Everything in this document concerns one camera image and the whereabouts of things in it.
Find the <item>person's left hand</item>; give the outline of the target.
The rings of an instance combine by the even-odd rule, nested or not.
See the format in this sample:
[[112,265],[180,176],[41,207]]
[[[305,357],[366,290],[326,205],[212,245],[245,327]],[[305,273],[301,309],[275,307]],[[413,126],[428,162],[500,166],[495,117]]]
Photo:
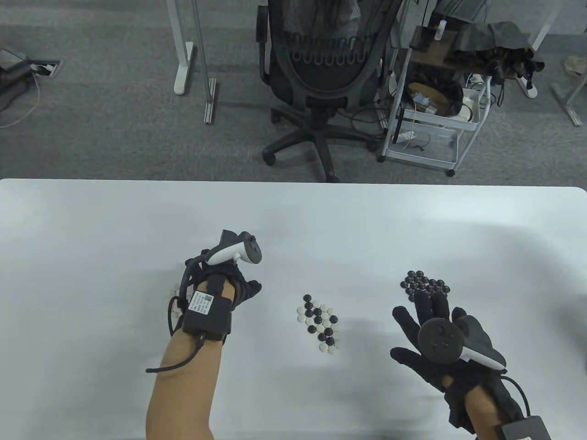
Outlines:
[[178,306],[185,312],[188,307],[188,287],[195,287],[197,290],[204,284],[204,293],[212,296],[222,296],[225,284],[233,288],[233,296],[229,296],[234,310],[245,300],[253,298],[262,289],[262,285],[256,281],[246,281],[239,270],[237,262],[232,258],[220,264],[210,264],[203,254],[189,258],[185,261],[185,270],[180,282],[178,291]]

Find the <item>person's right hand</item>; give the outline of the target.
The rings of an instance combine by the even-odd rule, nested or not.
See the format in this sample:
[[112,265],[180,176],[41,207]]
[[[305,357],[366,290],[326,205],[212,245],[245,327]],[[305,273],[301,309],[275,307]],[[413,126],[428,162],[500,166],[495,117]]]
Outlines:
[[418,334],[421,326],[434,318],[446,320],[460,330],[472,329],[480,334],[486,346],[492,347],[491,339],[479,321],[463,308],[450,309],[442,292],[416,291],[414,304],[417,320],[404,306],[396,306],[392,315],[415,351],[397,346],[390,350],[390,357],[443,393],[449,406],[449,423],[475,434],[479,440],[495,440],[498,427],[522,420],[523,411],[504,386],[499,372],[474,361],[436,364],[423,355]]

